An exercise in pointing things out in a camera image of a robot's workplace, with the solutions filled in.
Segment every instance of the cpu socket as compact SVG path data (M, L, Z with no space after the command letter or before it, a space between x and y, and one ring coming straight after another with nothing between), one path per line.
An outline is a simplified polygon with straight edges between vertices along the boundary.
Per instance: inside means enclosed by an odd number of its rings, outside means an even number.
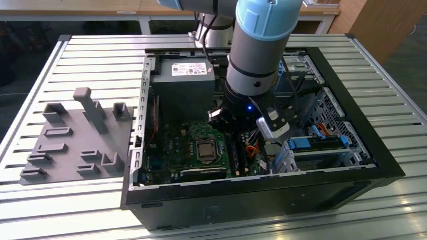
M196 141L198 160L208 165L218 160L216 141L215 138L199 139Z

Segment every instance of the wooden cabinet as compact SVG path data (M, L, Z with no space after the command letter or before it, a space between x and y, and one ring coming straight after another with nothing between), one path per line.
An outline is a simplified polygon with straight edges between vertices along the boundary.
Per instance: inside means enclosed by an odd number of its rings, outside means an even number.
M427 13L427 0L340 0L339 9L328 33L354 34L383 64Z

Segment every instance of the aluminum extrusion table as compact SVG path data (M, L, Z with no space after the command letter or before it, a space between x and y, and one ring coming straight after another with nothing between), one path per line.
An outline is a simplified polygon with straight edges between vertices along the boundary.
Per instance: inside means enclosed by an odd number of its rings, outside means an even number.
M148 232L132 213L119 209L123 178L19 185L45 122L41 111L47 103L81 108L72 101L73 90L88 87L104 108L124 102L138 115L144 49L194 47L186 35L61 40L0 145L0 239L427 237L427 117L359 41L344 35L294 35L288 46L320 48L407 177L339 210Z

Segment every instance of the open computer tower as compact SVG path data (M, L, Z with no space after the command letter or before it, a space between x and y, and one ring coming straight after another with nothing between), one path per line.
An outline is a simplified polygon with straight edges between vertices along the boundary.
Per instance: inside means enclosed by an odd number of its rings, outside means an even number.
M270 142L256 128L212 128L230 49L208 51L215 64L200 49L146 51L122 207L150 231L338 209L404 176L318 48L283 54L288 133Z

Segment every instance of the motherboard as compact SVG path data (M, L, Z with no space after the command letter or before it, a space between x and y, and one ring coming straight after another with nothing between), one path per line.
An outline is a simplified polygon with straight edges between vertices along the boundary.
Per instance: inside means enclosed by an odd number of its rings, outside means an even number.
M232 177L226 136L207 122L166 125L147 161L152 184Z

